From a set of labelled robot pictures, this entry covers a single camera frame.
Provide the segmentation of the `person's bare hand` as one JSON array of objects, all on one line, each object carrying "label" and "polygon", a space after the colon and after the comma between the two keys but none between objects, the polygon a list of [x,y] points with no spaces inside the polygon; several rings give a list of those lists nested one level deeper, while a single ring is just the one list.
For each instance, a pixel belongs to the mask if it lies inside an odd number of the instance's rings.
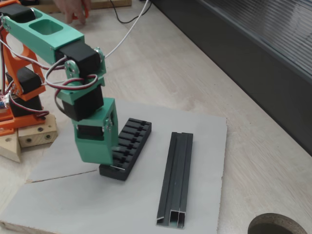
[{"label": "person's bare hand", "polygon": [[77,17],[81,24],[86,23],[83,7],[84,9],[90,10],[90,0],[54,0],[54,3],[65,15],[66,23],[70,24],[73,22],[73,14]]}]

